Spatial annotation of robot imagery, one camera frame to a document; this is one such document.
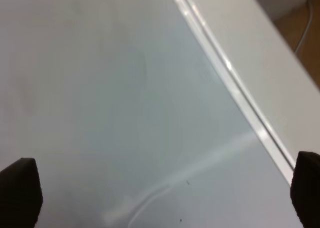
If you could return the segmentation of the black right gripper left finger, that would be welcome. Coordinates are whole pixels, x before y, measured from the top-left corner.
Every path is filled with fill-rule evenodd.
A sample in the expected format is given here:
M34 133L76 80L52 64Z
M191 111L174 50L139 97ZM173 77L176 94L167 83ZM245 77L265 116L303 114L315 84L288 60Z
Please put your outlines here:
M43 194L34 158L21 158L0 172L0 226L34 228Z

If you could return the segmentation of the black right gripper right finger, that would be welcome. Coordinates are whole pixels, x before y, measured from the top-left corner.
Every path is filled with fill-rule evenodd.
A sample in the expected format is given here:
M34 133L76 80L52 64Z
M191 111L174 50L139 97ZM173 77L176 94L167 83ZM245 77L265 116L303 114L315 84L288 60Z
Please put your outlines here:
M290 187L290 198L304 228L320 226L320 156L300 151Z

